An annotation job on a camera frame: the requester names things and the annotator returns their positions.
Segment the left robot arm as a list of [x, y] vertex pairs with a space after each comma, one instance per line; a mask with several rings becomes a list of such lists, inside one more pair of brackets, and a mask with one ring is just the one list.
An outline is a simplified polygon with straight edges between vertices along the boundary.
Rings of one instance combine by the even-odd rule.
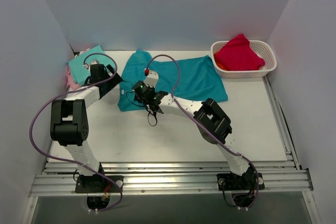
[[87, 141], [87, 108], [108, 94], [122, 78], [113, 66], [101, 63], [91, 64], [89, 72], [83, 87], [52, 102], [50, 136], [70, 153], [80, 177], [87, 179], [87, 186], [94, 192], [100, 192], [105, 188], [106, 179], [100, 175], [104, 174], [102, 165]]

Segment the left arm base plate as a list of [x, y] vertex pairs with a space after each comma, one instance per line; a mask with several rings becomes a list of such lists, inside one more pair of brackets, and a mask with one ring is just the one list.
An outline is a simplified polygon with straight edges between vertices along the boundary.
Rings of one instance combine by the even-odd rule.
[[110, 193], [119, 193], [120, 190], [116, 185], [107, 181], [98, 175], [84, 176], [80, 175], [77, 178], [75, 193], [80, 194], [93, 194], [108, 192], [107, 187], [110, 186]]

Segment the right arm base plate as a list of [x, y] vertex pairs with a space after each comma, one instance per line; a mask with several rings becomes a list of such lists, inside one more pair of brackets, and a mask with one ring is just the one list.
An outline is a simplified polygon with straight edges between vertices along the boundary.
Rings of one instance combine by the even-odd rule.
[[265, 189], [261, 173], [258, 174], [258, 180], [255, 173], [244, 174], [243, 176], [238, 176], [233, 173], [224, 173], [217, 174], [216, 176], [218, 189], [221, 191], [256, 190], [257, 184], [259, 190]]

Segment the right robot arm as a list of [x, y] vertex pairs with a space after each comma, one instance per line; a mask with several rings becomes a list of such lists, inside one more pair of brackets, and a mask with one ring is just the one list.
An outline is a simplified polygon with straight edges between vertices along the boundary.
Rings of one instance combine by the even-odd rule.
[[134, 100], [142, 103], [153, 115], [173, 114], [191, 119], [202, 138], [220, 149], [236, 187], [258, 186], [258, 173], [251, 161], [235, 146], [231, 120], [215, 100], [192, 101], [173, 97], [165, 91], [155, 91], [144, 81], [134, 84], [132, 91]]

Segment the teal t-shirt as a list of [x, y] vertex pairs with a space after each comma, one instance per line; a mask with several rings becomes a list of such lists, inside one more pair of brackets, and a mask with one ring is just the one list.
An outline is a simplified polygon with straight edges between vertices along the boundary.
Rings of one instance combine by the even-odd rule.
[[[144, 80], [144, 70], [152, 56], [147, 51], [137, 50], [128, 59], [122, 72], [120, 83], [119, 110], [122, 112], [139, 110], [139, 103], [133, 102], [132, 86], [139, 80]], [[181, 76], [180, 81], [174, 89], [174, 95], [188, 100], [205, 101], [208, 98], [216, 102], [228, 101], [228, 94], [224, 88], [221, 77], [214, 69], [209, 56], [177, 60]], [[150, 70], [156, 71], [159, 80], [156, 84], [156, 91], [170, 93], [177, 81], [177, 68], [173, 61], [156, 61], [150, 64]]]

